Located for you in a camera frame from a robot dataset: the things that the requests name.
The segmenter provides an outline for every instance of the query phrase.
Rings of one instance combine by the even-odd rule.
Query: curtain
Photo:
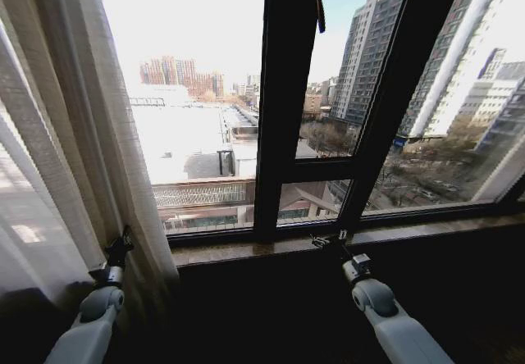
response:
[[[0,0],[0,21],[0,293],[76,303],[129,225],[120,326],[167,326],[178,273],[102,0]]]

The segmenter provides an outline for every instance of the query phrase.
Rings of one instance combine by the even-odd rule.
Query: black window frame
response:
[[[265,0],[253,228],[169,234],[170,245],[229,239],[271,242],[311,233],[333,234],[340,229],[354,232],[379,225],[504,215],[525,210],[525,203],[518,202],[525,191],[523,175],[496,202],[363,215],[453,1],[402,1],[354,155],[295,159],[317,28],[317,4],[315,0]],[[388,102],[392,98],[401,102]],[[283,184],[329,180],[351,180],[337,219],[277,224]]]

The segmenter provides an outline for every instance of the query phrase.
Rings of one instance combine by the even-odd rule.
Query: glass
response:
[[[514,18],[523,5],[454,0],[368,211],[494,201],[517,178],[525,164],[525,29]]]
[[[264,0],[103,4],[166,232],[252,226]]]
[[[349,180],[283,184],[277,224],[336,219]]]
[[[401,1],[322,0],[326,32],[313,45],[295,157],[354,152]]]

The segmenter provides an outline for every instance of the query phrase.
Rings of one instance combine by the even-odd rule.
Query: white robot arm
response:
[[[342,254],[343,271],[352,285],[352,298],[372,325],[379,344],[393,364],[453,363],[428,331],[401,307],[389,286],[372,278],[370,258],[346,250],[346,232],[330,239],[313,237],[319,248],[332,247]]]
[[[107,265],[92,273],[97,281],[94,291],[80,304],[71,328],[55,343],[46,364],[100,364],[112,337],[113,323],[124,304],[121,290],[126,253],[133,249],[130,228],[106,252]]]

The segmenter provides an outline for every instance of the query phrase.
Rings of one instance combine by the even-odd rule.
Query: window sill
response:
[[[525,224],[525,213],[512,216],[491,216],[485,218],[464,219],[402,225],[396,227],[371,228],[359,231],[352,238],[352,244],[380,243],[397,239],[411,239],[437,234],[453,234],[481,229],[508,227]],[[293,253],[315,249],[309,237],[290,238],[274,243],[225,243],[213,246],[193,246],[172,248],[171,254],[177,266],[189,266],[199,263],[223,262],[248,257],[263,257],[283,253]]]

